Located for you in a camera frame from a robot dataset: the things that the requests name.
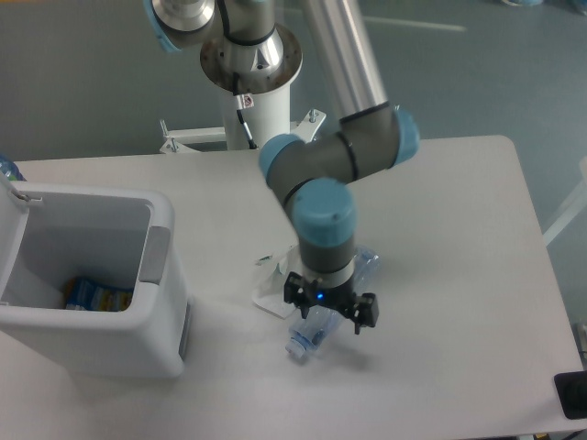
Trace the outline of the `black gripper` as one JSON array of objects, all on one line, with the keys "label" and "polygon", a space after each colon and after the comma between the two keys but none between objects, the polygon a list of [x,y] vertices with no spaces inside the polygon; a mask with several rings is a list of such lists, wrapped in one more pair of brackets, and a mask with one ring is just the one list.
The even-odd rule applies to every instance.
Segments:
[{"label": "black gripper", "polygon": [[335,310],[354,324],[355,335],[359,335],[362,328],[374,328],[379,318],[377,295],[356,294],[353,275],[338,286],[326,288],[317,280],[309,281],[290,271],[283,286],[283,300],[299,309],[303,319],[316,306]]}]

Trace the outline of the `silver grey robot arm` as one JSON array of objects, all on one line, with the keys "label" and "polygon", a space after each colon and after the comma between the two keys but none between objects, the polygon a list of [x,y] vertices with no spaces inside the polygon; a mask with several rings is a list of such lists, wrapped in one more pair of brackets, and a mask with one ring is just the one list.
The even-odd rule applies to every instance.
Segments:
[{"label": "silver grey robot arm", "polygon": [[358,3],[302,4],[339,118],[336,133],[308,140],[287,124],[269,137],[253,127],[260,97],[302,66],[272,1],[147,1],[143,8],[164,50],[200,47],[206,76],[230,97],[244,148],[260,153],[266,184],[299,243],[302,269],[287,276],[284,300],[302,315],[322,306],[357,329],[375,326],[376,296],[355,288],[357,211],[348,186],[411,159],[420,137],[412,116],[388,101]]}]

